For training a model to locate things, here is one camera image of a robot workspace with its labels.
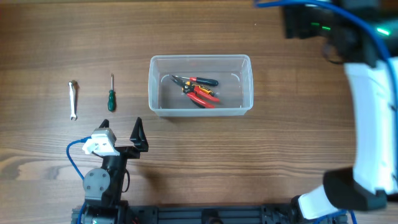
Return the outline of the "small silver wrench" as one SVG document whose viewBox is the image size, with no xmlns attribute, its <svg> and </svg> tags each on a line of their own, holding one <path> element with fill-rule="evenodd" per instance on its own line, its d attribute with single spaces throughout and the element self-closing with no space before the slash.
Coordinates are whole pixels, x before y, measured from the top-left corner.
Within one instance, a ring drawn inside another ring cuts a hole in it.
<svg viewBox="0 0 398 224">
<path fill-rule="evenodd" d="M 70 108 L 71 108 L 71 115 L 70 119 L 71 120 L 76 120 L 77 115 L 76 115 L 76 81 L 72 80 L 68 82 L 69 86 L 69 95 L 70 95 Z"/>
</svg>

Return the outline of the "red black screwdriver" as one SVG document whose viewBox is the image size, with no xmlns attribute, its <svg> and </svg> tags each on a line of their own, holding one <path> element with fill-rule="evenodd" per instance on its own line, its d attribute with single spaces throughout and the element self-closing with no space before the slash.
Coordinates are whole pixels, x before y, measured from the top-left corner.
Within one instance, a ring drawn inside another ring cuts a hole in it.
<svg viewBox="0 0 398 224">
<path fill-rule="evenodd" d="M 180 76 L 174 76 L 172 75 L 173 78 L 182 78 L 185 80 L 189 80 L 191 82 L 199 83 L 202 85 L 208 85 L 208 86 L 218 86 L 219 82 L 214 79 L 209 79 L 209 78 L 202 78 L 202 77 L 180 77 Z"/>
</svg>

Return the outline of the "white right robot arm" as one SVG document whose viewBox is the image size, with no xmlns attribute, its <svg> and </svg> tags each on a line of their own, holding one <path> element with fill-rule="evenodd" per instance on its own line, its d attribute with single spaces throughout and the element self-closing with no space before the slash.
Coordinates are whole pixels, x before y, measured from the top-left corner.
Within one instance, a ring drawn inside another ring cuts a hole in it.
<svg viewBox="0 0 398 224">
<path fill-rule="evenodd" d="M 284 208 L 287 223 L 321 223 L 384 208 L 397 193 L 397 14 L 379 1 L 272 1 L 288 39 L 324 35 L 349 81 L 356 127 L 353 167 L 330 170 L 321 186 Z M 149 107 L 163 117 L 239 116 L 254 104 L 247 55 L 156 55 L 149 67 Z"/>
</svg>

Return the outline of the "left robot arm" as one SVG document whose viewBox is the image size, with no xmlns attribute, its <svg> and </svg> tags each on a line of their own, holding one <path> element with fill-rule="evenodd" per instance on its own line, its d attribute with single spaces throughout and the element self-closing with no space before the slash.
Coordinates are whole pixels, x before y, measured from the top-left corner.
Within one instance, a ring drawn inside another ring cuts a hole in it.
<svg viewBox="0 0 398 224">
<path fill-rule="evenodd" d="M 132 146 L 116 147 L 116 136 L 107 119 L 86 140 L 82 147 L 85 154 L 99 156 L 102 165 L 84 176 L 85 207 L 77 223 L 139 223 L 121 195 L 128 190 L 123 187 L 124 179 L 130 178 L 127 161 L 140 158 L 140 153 L 149 148 L 141 118 L 136 119 L 130 141 Z"/>
</svg>

